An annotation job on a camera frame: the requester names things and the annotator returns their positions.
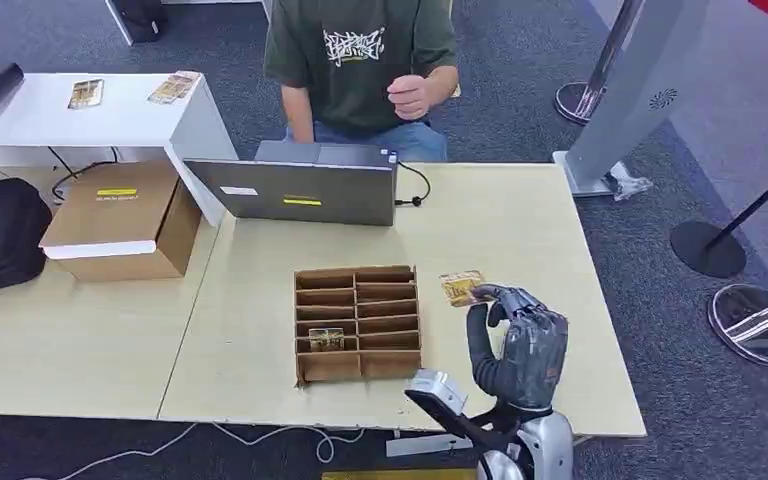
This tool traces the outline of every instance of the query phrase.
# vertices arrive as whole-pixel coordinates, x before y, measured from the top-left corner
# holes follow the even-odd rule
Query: black stanchion base
[[[704,222],[684,222],[670,234],[670,245],[676,256],[696,272],[709,277],[729,278],[746,267],[746,252],[731,235],[705,251],[705,245],[721,229]]]

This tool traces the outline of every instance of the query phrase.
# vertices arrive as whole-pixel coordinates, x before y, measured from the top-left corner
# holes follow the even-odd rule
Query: jeans
[[[292,141],[293,131],[287,127],[284,140]],[[446,137],[422,122],[407,123],[371,137],[350,138],[314,120],[313,139],[319,143],[352,143],[375,145],[395,150],[403,162],[446,162]]]

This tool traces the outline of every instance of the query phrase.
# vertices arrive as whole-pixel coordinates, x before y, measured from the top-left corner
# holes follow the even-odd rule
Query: white cable
[[[258,437],[256,439],[252,440],[251,442],[249,442],[249,441],[245,440],[242,437],[238,437],[236,434],[234,434],[230,430],[227,430],[225,427],[222,427],[222,426],[217,425],[215,423],[213,423],[211,425],[213,425],[214,427],[218,428],[220,432],[224,433],[225,435],[228,435],[229,437],[233,438],[234,440],[237,440],[238,442],[242,443],[243,445],[245,445],[247,447],[251,447],[251,446],[257,445],[258,443],[266,440],[267,438],[271,437],[272,435],[277,435],[277,434],[279,434],[281,432],[286,432],[287,430],[297,430],[298,429],[298,430],[310,430],[312,432],[316,432],[316,433],[322,435],[322,440],[320,440],[319,443],[316,444],[316,458],[320,461],[320,463],[331,463],[331,460],[334,460],[334,440],[337,440],[338,442],[343,442],[343,443],[355,443],[358,440],[360,440],[361,437],[363,437],[364,433],[366,433],[366,429],[364,428],[364,429],[362,429],[360,431],[360,433],[358,433],[358,435],[355,438],[349,439],[349,438],[342,438],[342,437],[332,437],[332,436],[328,435],[327,433],[323,432],[322,430],[320,430],[318,428],[305,427],[305,426],[298,425],[298,426],[281,427],[278,430],[273,430],[273,431],[267,433],[266,435],[263,435],[262,437]],[[327,443],[328,446],[331,447],[331,454],[328,455],[327,459],[322,458],[322,452],[319,451],[322,448],[322,445],[325,444],[325,443]]]
[[[81,473],[84,473],[85,471],[87,471],[87,470],[89,470],[89,469],[91,469],[91,468],[93,468],[93,467],[95,467],[97,465],[101,465],[103,463],[107,463],[107,462],[116,460],[118,458],[127,457],[129,455],[138,455],[138,456],[141,456],[141,457],[153,457],[153,456],[157,455],[158,453],[160,453],[160,452],[166,450],[167,448],[171,447],[172,445],[174,445],[176,442],[178,442],[178,440],[181,440],[182,438],[186,437],[187,434],[190,433],[190,431],[192,429],[196,428],[196,425],[198,425],[198,424],[194,423],[194,424],[190,425],[189,427],[187,427],[186,430],[181,432],[177,437],[175,437],[172,440],[164,443],[159,448],[157,448],[156,450],[152,450],[151,452],[143,452],[143,451],[140,451],[140,450],[128,450],[127,452],[117,453],[116,455],[111,455],[109,457],[102,458],[101,460],[96,460],[95,462],[92,462],[89,465],[87,465],[85,467],[82,467],[82,468],[79,468],[78,470],[75,470],[74,472],[70,473],[69,475],[66,475],[65,477],[62,477],[62,478],[58,478],[56,480],[70,480],[73,477],[75,477],[77,475],[80,475]],[[258,437],[256,439],[254,439],[253,441],[249,442],[249,441],[247,441],[247,440],[245,440],[245,439],[243,439],[241,437],[238,437],[233,432],[231,432],[229,430],[226,430],[224,427],[221,427],[221,426],[219,426],[219,425],[217,425],[215,423],[213,423],[212,425],[214,427],[216,427],[217,429],[219,429],[219,431],[221,431],[225,435],[228,435],[229,437],[233,438],[234,440],[237,440],[238,442],[242,443],[243,445],[245,445],[247,447],[251,447],[251,446],[257,445],[258,443],[262,442],[263,440],[266,440],[267,438],[269,438],[269,437],[271,437],[273,435],[277,435],[277,434],[279,434],[281,432],[285,432],[287,430],[303,429],[303,430],[310,430],[310,431],[316,432],[316,433],[322,435],[322,440],[320,440],[319,443],[316,444],[316,458],[319,459],[319,461],[322,462],[322,463],[330,463],[331,460],[334,459],[334,440],[337,440],[338,442],[343,442],[343,443],[355,443],[358,440],[360,440],[361,437],[363,437],[363,434],[366,432],[366,429],[363,429],[363,430],[360,431],[360,433],[355,438],[348,439],[348,438],[329,436],[327,433],[325,433],[324,431],[322,431],[322,430],[320,430],[318,428],[303,427],[303,426],[292,426],[292,427],[282,427],[282,428],[279,428],[277,430],[273,430],[273,431],[267,433],[266,435]],[[328,446],[331,447],[331,455],[329,455],[327,459],[323,458],[322,454],[320,453],[320,449],[322,448],[322,445],[324,443],[328,443]],[[26,477],[26,478],[23,478],[21,480],[48,480],[48,479],[41,478],[41,477]]]

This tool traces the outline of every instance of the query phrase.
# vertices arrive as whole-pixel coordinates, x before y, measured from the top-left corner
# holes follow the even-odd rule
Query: laptop
[[[238,218],[391,226],[396,158],[370,145],[263,141],[251,161],[184,164]]]

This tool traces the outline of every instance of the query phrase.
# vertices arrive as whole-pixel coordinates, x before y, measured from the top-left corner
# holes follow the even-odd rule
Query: cardboard organizer
[[[296,272],[298,385],[410,377],[420,368],[416,272],[406,265]],[[342,328],[344,349],[312,351],[310,330]]]

